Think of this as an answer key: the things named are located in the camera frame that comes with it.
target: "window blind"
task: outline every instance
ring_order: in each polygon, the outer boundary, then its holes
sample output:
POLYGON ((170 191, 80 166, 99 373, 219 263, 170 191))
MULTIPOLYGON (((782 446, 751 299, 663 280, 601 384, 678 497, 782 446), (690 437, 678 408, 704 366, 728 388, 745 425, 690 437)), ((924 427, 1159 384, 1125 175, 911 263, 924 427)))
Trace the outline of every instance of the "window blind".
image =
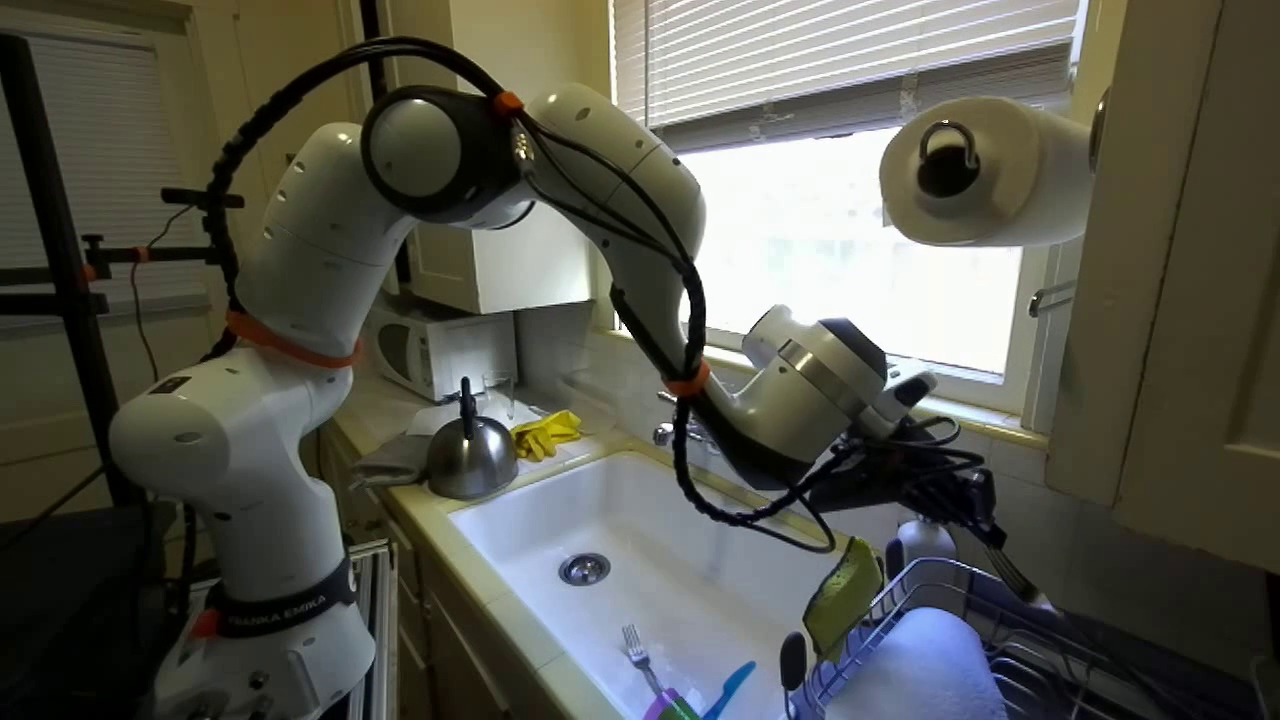
POLYGON ((612 0, 612 93, 652 128, 1066 48, 1080 0, 612 0))
MULTIPOLYGON (((57 165, 80 234, 113 248, 142 243, 176 213, 159 186, 176 184, 170 140, 159 104, 159 60, 150 48, 68 36, 28 36, 57 165)), ((165 234, 198 243, 194 213, 165 234)), ((44 268, 37 207, 0 93, 0 268, 44 268)), ((128 268, 99 285, 113 309, 128 309, 128 268)), ((142 299, 204 291, 198 263, 142 263, 142 299)))

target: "tile backsplash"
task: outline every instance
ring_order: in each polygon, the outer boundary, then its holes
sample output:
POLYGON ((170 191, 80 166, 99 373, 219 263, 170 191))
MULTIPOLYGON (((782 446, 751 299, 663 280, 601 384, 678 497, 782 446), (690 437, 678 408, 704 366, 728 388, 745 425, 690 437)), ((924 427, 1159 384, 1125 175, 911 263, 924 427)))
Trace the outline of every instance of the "tile backsplash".
MULTIPOLYGON (((592 309, 549 309, 521 314, 521 375, 553 402, 580 408, 606 430, 649 437, 670 408, 636 343, 592 330, 592 309)), ((1187 550, 1120 528, 1102 506, 1043 485, 1043 451, 1032 442, 965 430, 995 470, 1006 557, 1050 597, 1050 602, 1116 623, 1246 675, 1269 650, 1264 572, 1187 550)), ((843 531, 883 543, 907 512, 896 502, 833 512, 843 531)))

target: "black pole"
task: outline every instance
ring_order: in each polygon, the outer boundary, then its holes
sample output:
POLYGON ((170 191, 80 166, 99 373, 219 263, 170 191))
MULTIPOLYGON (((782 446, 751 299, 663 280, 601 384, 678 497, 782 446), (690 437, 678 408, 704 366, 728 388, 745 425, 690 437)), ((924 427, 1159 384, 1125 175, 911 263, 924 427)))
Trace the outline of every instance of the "black pole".
POLYGON ((142 490, 135 485, 128 485, 125 470, 113 463, 107 427, 114 414, 114 384, 113 384, 102 335, 97 327, 88 274, 80 268, 76 223, 73 223, 64 175, 57 166, 57 149, 47 135, 47 116, 44 116, 40 78, 37 78, 28 38, 0 31, 0 78, 4 78, 4 98, 6 98, 6 116, 13 116, 13 135, 15 135, 15 149, 22 158, 37 223, 44 234, 47 274, 60 296, 60 314, 68 327, 92 439, 97 439, 97 451, 102 459, 102 477, 113 488, 113 502, 121 502, 121 506, 141 502, 142 490))

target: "paper towel holder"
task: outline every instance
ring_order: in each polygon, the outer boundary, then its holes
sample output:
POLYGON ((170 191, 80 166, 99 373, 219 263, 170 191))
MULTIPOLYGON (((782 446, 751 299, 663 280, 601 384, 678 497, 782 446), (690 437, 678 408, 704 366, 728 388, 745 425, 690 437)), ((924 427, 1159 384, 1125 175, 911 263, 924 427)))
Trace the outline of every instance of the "paper towel holder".
POLYGON ((974 155, 974 140, 965 122, 947 116, 927 122, 927 130, 920 135, 920 166, 917 166, 917 184, 927 196, 939 196, 939 200, 959 196, 974 184, 980 170, 982 170, 982 158, 974 155), (939 130, 957 130, 959 144, 932 149, 939 130))

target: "kitchen sink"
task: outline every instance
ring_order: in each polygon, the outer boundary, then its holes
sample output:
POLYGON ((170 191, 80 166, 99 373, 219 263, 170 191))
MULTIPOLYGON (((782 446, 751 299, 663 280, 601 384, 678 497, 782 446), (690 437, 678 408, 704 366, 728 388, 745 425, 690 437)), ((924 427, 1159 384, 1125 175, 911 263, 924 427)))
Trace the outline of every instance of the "kitchen sink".
POLYGON ((667 463, 631 451, 461 506, 453 524, 621 715, 652 702, 621 650, 625 626, 697 711, 757 664, 723 715, 780 715, 780 642, 834 563, 701 515, 667 463))

